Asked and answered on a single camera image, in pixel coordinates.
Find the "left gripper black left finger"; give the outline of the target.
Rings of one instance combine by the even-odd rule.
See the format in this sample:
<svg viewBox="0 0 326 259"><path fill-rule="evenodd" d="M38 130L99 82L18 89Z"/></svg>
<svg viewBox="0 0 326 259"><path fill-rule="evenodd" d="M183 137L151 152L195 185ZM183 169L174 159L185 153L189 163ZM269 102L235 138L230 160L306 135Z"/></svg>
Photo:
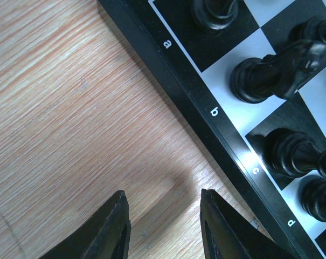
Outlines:
<svg viewBox="0 0 326 259"><path fill-rule="evenodd" d="M129 204L125 192L118 190L41 258L127 258L130 234Z"/></svg>

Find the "black white chess board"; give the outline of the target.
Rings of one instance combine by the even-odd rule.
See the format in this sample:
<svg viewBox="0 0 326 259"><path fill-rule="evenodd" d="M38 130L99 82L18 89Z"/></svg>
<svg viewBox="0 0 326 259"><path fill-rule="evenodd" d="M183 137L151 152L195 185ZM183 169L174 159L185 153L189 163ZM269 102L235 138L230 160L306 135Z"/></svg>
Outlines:
<svg viewBox="0 0 326 259"><path fill-rule="evenodd" d="M326 222L301 205L301 178L274 172L263 157L265 137L287 128L326 149L326 55L309 80L284 100L258 104L230 89L233 69L247 58L275 55L291 30L312 17L326 19L326 1L239 1L235 21L202 30L193 1L100 1L181 114L222 168L270 239L294 258L326 258Z"/></svg>

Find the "black knight chess piece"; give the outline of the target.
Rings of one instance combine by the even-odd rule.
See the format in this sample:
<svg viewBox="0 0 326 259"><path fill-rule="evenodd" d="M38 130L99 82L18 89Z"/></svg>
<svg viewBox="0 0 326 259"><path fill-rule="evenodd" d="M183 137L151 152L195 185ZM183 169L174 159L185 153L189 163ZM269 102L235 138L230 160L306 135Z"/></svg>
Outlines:
<svg viewBox="0 0 326 259"><path fill-rule="evenodd" d="M231 92L241 101L258 104L271 96L288 100L316 71L326 55L326 43L297 40L277 54L247 58L230 75Z"/></svg>

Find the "black queen chess piece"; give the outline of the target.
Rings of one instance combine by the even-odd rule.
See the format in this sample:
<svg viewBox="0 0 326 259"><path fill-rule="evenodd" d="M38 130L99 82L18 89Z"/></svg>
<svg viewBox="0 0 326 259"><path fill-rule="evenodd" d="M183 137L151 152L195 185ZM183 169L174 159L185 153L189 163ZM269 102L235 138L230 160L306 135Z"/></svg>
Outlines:
<svg viewBox="0 0 326 259"><path fill-rule="evenodd" d="M309 215L326 222L326 179L314 178L302 188L301 205Z"/></svg>

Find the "black rook chess piece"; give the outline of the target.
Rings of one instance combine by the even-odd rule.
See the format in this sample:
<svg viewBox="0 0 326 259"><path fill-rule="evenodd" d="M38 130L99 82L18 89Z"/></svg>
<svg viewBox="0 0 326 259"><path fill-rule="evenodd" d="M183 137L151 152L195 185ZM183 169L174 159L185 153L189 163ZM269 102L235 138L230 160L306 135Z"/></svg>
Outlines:
<svg viewBox="0 0 326 259"><path fill-rule="evenodd" d="M205 31L220 31L230 26L238 16L239 1L197 0L192 2L195 23Z"/></svg>

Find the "black bishop chess piece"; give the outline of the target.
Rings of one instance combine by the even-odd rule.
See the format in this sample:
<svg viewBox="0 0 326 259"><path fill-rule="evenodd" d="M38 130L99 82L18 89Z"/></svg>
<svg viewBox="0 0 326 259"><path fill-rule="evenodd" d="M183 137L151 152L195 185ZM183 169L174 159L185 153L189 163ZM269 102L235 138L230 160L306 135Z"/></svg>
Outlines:
<svg viewBox="0 0 326 259"><path fill-rule="evenodd" d="M301 178L316 170L326 178L326 149L304 132L278 128L265 137L263 157L274 172Z"/></svg>

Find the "black pawn chess piece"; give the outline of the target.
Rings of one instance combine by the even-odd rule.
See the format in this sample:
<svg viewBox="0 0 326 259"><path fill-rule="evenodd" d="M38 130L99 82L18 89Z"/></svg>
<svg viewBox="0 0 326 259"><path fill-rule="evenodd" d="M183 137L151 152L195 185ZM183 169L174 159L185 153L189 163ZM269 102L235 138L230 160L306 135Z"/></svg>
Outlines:
<svg viewBox="0 0 326 259"><path fill-rule="evenodd" d="M312 17L295 26L289 34L289 39L316 40L326 44L326 19Z"/></svg>

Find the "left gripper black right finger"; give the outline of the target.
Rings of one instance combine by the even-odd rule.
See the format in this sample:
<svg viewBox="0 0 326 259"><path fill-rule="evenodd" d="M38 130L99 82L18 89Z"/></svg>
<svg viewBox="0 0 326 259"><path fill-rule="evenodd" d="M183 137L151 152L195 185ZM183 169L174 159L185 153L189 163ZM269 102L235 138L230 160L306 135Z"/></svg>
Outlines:
<svg viewBox="0 0 326 259"><path fill-rule="evenodd" d="M213 189L201 190L200 223L206 258L294 258Z"/></svg>

